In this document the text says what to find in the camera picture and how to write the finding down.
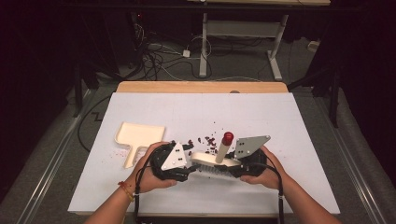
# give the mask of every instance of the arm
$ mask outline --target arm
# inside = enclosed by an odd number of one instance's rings
[[[124,181],[126,190],[132,195],[134,193],[135,181],[137,172],[143,167],[143,164],[149,157],[149,154],[157,147],[166,144],[165,142],[156,143],[148,148],[145,156],[139,160],[136,164],[131,175]],[[142,193],[149,192],[153,189],[164,189],[176,184],[176,180],[160,180],[151,171],[151,168],[147,168],[142,177],[142,182],[140,183],[140,191]],[[108,197],[108,199],[85,221],[85,223],[122,223],[126,210],[131,203],[128,195],[122,187],[117,188],[113,194]]]
[[[268,148],[262,146],[262,151],[279,171],[282,177],[285,198],[301,223],[341,223],[285,172],[282,164]],[[249,184],[262,184],[270,189],[278,189],[279,184],[276,174],[269,169],[264,170],[259,176],[242,175],[241,180]]]

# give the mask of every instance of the floor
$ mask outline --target floor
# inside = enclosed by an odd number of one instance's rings
[[[274,81],[265,60],[265,50],[273,43],[271,39],[213,41],[208,59],[211,77],[206,80]],[[315,55],[306,49],[308,43],[306,39],[282,42],[276,58],[286,84],[304,76]],[[197,60],[178,59],[182,47],[158,40],[150,48],[154,58],[146,59],[147,73],[136,74],[132,79],[200,80],[194,77],[198,74]],[[193,51],[191,57],[199,57],[199,53]],[[162,70],[158,73],[149,70],[151,60],[163,61]],[[122,67],[120,75],[130,71],[127,66]],[[68,213],[67,208],[106,112],[107,96],[117,87],[104,75],[99,75],[99,80],[98,90],[85,91],[85,106],[76,118],[75,96],[70,93],[69,105],[48,128],[1,203],[0,223],[81,223],[86,219]],[[345,223],[363,224],[395,220],[395,189],[362,137],[342,90],[338,129],[327,118],[327,97],[314,98],[309,87],[292,92],[340,207],[338,217]],[[286,223],[297,220],[287,216]]]

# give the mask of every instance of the gray floor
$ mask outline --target gray floor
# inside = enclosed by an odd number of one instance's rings
[[[288,84],[304,76],[314,56],[314,53],[306,50],[307,44],[308,41],[305,39],[293,44],[282,43],[277,61],[285,83]],[[274,81],[267,60],[264,60],[264,50],[271,45],[270,40],[264,40],[259,46],[235,49],[221,57],[216,54],[225,53],[230,47],[223,46],[223,50],[219,50],[214,45],[213,55],[209,58],[213,72],[210,80],[227,78],[222,81],[255,81],[254,78]],[[183,50],[170,43],[166,46],[172,48],[168,49],[170,51]],[[177,57],[162,55],[166,60]],[[194,73],[198,74],[198,62],[185,61],[192,62]],[[158,80],[175,80],[175,78],[198,80],[191,76],[190,66],[187,63],[180,63],[166,70],[167,72],[162,70],[158,74]],[[101,87],[97,91],[87,91],[85,112],[110,95],[116,86],[115,83],[101,79]],[[327,119],[328,99],[314,98],[310,88],[297,88],[292,92],[340,207],[339,218],[344,223],[362,224],[391,223],[396,220],[395,188],[368,148],[359,125],[348,110],[347,100],[342,91],[339,100],[338,129],[334,129]],[[78,141],[77,132],[69,129],[82,119],[82,117],[73,118],[75,112],[73,102],[74,97],[71,94],[69,106],[48,128],[11,191],[3,200],[0,205],[0,223],[17,223],[21,215],[23,215],[22,219],[18,223],[81,223],[85,220],[85,217],[67,212],[89,155]],[[92,112],[99,112],[99,118],[102,118],[106,106],[107,100]],[[95,115],[91,113],[81,123],[80,136],[82,143],[87,147],[91,147],[100,124],[100,120],[95,121]],[[55,159],[61,162],[54,161],[52,159],[54,155]],[[47,170],[49,164],[60,165]],[[48,177],[48,182],[42,183],[41,186],[48,188],[41,193],[35,193],[35,188],[43,174],[46,174],[44,177]],[[32,205],[29,208],[33,209],[23,212],[29,202]],[[286,223],[297,223],[297,220],[293,216],[287,216]]]

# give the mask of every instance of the brush handle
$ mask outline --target brush handle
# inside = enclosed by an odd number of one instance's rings
[[[216,156],[216,163],[222,163],[225,154],[227,154],[227,151],[230,148],[232,142],[233,142],[233,134],[230,132],[225,133],[221,140],[218,155]]]

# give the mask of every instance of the dark background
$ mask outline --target dark background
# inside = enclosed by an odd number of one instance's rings
[[[333,1],[332,4],[348,7],[357,6],[361,1]],[[320,18],[290,16],[284,39],[292,41],[301,36],[322,39],[307,75],[315,74],[328,63],[339,65],[336,69],[352,113],[395,185],[396,34],[393,25],[396,20],[391,1],[367,1],[367,4],[367,12],[359,16],[332,17],[330,24]],[[166,13],[146,15],[150,15],[145,21],[147,26],[160,29],[160,25],[165,35],[174,35],[176,28],[184,31],[178,38],[181,43],[201,29],[196,26],[200,17],[197,19],[194,15],[179,15],[186,19],[180,23],[172,22],[175,16]],[[173,30],[164,29],[167,21],[173,24]],[[95,88],[94,71],[117,73],[118,65],[134,59],[133,50],[122,52],[125,46],[134,48],[129,25],[125,14],[90,12],[81,17],[62,11],[56,3],[46,0],[0,3],[1,199],[40,137],[66,106],[65,96],[74,84],[76,62],[82,63],[81,74],[86,83]],[[322,85],[323,80],[329,82],[318,78],[312,85]]]

